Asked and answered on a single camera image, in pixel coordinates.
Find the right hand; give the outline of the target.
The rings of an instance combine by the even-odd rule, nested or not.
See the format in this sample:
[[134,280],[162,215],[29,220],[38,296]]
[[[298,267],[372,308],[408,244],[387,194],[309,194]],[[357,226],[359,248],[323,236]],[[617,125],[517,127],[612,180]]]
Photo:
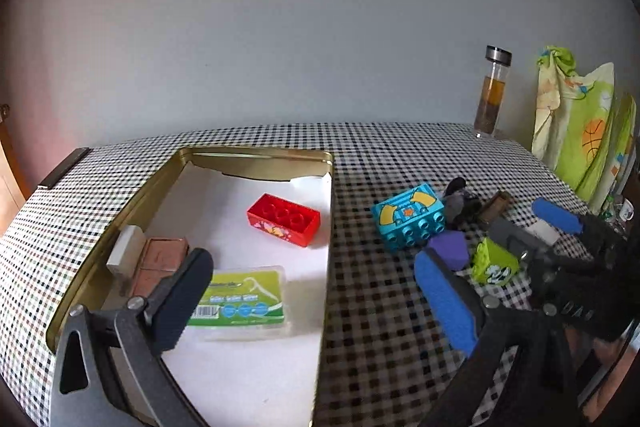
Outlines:
[[587,390],[582,393],[585,396],[582,413],[590,423],[594,423],[614,397],[638,355],[639,327],[628,327],[612,343],[591,337],[572,326],[565,327],[565,336],[574,369],[579,369],[586,363],[589,355],[594,355],[598,362],[596,375],[593,376],[596,382],[591,384],[589,377]]

